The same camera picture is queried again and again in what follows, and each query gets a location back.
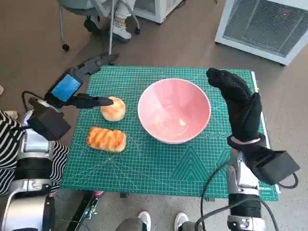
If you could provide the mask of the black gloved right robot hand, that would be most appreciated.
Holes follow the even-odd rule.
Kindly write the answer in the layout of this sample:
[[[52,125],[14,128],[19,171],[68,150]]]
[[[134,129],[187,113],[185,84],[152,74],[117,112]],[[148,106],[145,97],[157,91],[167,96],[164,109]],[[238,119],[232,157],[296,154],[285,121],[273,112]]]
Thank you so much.
[[[210,68],[206,76],[227,104],[232,136],[241,142],[257,140],[262,111],[259,93],[252,93],[241,77],[226,70]]]

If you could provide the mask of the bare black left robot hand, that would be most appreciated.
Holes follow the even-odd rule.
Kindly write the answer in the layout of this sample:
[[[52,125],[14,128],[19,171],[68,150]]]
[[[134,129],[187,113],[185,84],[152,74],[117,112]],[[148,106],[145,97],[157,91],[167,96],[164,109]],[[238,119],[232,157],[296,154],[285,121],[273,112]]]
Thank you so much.
[[[101,53],[88,58],[76,67],[68,68],[51,86],[44,96],[45,101],[55,108],[75,106],[79,109],[90,109],[99,106],[110,106],[113,100],[101,96],[89,96],[87,93],[77,93],[86,76],[99,72],[105,65],[113,63],[119,54]]]

